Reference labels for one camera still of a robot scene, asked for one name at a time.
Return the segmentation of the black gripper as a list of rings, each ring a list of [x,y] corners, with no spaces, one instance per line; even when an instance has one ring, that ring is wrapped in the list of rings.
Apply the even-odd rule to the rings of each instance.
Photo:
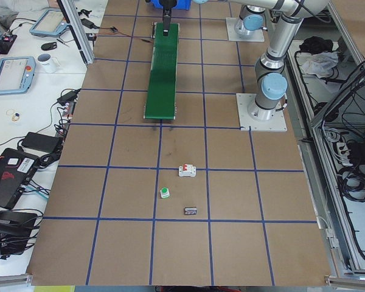
[[[163,8],[162,12],[162,33],[165,37],[169,35],[170,23],[172,19],[172,8],[176,6],[176,0],[159,0],[159,4]]]

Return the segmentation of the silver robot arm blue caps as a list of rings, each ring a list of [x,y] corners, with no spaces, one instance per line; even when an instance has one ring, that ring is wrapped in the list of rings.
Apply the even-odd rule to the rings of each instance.
[[[282,76],[285,54],[299,30],[303,20],[312,16],[317,17],[323,11],[327,1],[238,1],[242,5],[242,11],[254,10],[275,10],[281,12],[280,20],[271,37],[270,44],[266,52],[257,60],[255,64],[255,74],[257,79],[258,92],[255,97],[257,107],[263,110],[271,110],[276,107],[279,99],[272,99],[263,90],[262,85],[266,83],[267,76],[276,73],[279,78]]]

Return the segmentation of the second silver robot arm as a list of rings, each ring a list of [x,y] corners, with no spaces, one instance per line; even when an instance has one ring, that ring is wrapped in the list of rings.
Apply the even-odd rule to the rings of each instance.
[[[241,36],[247,36],[257,30],[267,30],[264,25],[265,8],[242,5],[234,30]]]

